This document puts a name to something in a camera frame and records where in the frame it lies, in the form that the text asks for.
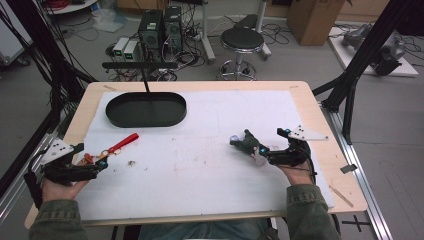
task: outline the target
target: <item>black oval tray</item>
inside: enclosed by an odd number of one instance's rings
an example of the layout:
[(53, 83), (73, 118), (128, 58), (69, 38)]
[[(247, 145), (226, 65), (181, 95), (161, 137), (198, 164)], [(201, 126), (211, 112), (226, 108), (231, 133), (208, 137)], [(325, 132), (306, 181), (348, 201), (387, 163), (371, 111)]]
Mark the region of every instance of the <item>black oval tray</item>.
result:
[(121, 128), (170, 127), (186, 114), (185, 99), (172, 92), (124, 93), (106, 106), (109, 121)]

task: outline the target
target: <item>red object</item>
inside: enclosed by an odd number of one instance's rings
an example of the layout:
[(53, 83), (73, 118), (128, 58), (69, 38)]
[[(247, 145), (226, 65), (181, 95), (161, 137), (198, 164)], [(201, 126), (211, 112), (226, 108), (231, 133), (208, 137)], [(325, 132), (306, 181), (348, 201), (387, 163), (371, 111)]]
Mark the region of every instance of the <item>red object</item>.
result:
[(133, 133), (130, 136), (128, 136), (127, 138), (125, 138), (124, 140), (120, 141), (118, 144), (116, 144), (115, 146), (109, 148), (107, 151), (109, 153), (114, 153), (116, 150), (120, 149), (121, 147), (135, 141), (136, 139), (138, 139), (138, 134), (137, 133)]

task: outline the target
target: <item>jacket sleeve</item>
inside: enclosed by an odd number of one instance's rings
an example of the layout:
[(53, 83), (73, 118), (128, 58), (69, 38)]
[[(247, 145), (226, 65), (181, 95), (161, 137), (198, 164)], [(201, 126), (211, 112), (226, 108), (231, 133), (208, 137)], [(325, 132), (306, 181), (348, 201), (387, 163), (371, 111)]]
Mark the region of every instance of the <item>jacket sleeve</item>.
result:
[(43, 203), (29, 230), (29, 239), (87, 239), (85, 229), (81, 225), (78, 203), (73, 200)]
[(315, 185), (287, 188), (287, 225), (290, 239), (341, 239), (321, 190)]

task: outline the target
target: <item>floor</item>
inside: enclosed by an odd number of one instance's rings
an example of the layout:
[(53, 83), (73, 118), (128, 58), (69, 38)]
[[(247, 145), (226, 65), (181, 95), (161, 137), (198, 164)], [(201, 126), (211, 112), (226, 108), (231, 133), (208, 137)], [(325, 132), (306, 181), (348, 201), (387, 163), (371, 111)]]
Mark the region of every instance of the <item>floor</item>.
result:
[[(89, 12), (82, 11), (65, 16), (59, 22), (72, 25), (90, 17)], [(226, 22), (228, 19), (217, 18), (210, 20), (210, 26), (221, 24), (217, 29), (225, 29), (231, 26)], [(91, 28), (92, 21), (74, 27), (63, 25), (62, 28), (77, 31), (66, 43), (81, 65), (96, 79), (111, 81), (113, 73), (107, 73), (101, 67), (102, 62), (110, 61), (105, 49), (120, 36), (132, 36), (137, 31), (138, 23), (137, 20), (130, 20), (115, 33), (95, 31)], [(264, 23), (286, 27), (284, 19), (266, 19)], [(302, 80), (314, 89), (343, 72), (328, 43), (319, 47), (301, 47), (291, 33), (283, 35), (288, 44), (268, 44), (272, 56), (267, 61), (263, 61), (259, 54), (246, 56), (245, 59), (258, 70), (259, 80)], [(272, 42), (270, 38), (265, 39), (267, 43)], [(216, 61), (179, 71), (177, 81), (215, 80), (219, 66), (232, 59), (233, 55), (222, 49), (218, 38), (211, 38), (211, 43)], [(420, 39), (416, 39), (416, 44), (424, 47), (424, 41)], [(423, 60), (412, 55), (406, 54), (404, 57), (409, 63), (423, 65)], [(420, 184), (424, 172), (424, 69), (419, 66), (415, 68), (420, 73), (416, 78), (363, 75), (357, 86), (353, 114), (353, 145), (393, 239), (424, 239), (424, 191)], [(48, 113), (49, 91), (34, 65), (12, 65), (1, 70), (1, 175)], [(326, 96), (328, 93), (321, 94), (317, 100), (324, 100)], [(23, 222), (31, 204), (29, 193), (25, 191), (0, 225), (1, 239), (27, 238), (28, 232)], [(343, 239), (376, 239), (365, 213), (340, 214), (338, 218)], [(362, 225), (347, 223), (355, 219)], [(280, 230), (280, 236), (284, 237), (286, 230), (284, 227)], [(111, 238), (112, 231), (112, 227), (88, 228), (90, 239)], [(117, 239), (121, 239), (122, 234), (123, 228), (120, 227)]]

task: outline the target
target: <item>computer tower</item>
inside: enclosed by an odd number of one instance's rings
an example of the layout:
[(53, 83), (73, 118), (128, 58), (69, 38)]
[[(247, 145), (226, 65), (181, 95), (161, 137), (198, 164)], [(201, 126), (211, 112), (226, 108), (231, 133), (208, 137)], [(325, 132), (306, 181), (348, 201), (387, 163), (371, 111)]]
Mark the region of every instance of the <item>computer tower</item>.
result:
[(164, 16), (165, 37), (168, 42), (168, 49), (175, 52), (183, 50), (183, 29), (181, 21), (181, 7), (170, 6), (165, 9)]
[(143, 49), (144, 60), (162, 61), (161, 51), (165, 41), (165, 32), (161, 10), (143, 11), (138, 35)]

